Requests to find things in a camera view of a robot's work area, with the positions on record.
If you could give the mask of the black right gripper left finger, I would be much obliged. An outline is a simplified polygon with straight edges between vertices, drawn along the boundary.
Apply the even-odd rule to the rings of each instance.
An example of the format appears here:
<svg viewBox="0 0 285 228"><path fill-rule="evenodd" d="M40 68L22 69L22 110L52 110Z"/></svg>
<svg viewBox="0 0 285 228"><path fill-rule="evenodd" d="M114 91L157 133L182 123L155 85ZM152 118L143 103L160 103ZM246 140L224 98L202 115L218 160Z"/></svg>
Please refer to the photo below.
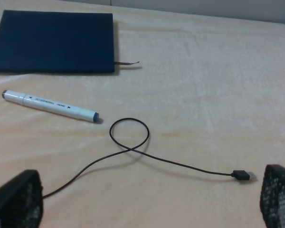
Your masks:
<svg viewBox="0 0 285 228"><path fill-rule="evenodd" d="M43 216L37 170L25 170L0 187L0 228L38 228Z"/></svg>

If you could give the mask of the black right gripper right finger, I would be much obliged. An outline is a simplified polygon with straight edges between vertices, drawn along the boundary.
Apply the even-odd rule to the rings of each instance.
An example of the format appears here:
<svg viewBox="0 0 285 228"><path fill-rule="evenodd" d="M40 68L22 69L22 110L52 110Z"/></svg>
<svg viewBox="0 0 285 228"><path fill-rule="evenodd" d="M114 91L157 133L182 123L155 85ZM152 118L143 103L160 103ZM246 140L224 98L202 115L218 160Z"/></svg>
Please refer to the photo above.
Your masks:
<svg viewBox="0 0 285 228"><path fill-rule="evenodd" d="M285 228L285 167L278 164L266 166L260 210L266 227Z"/></svg>

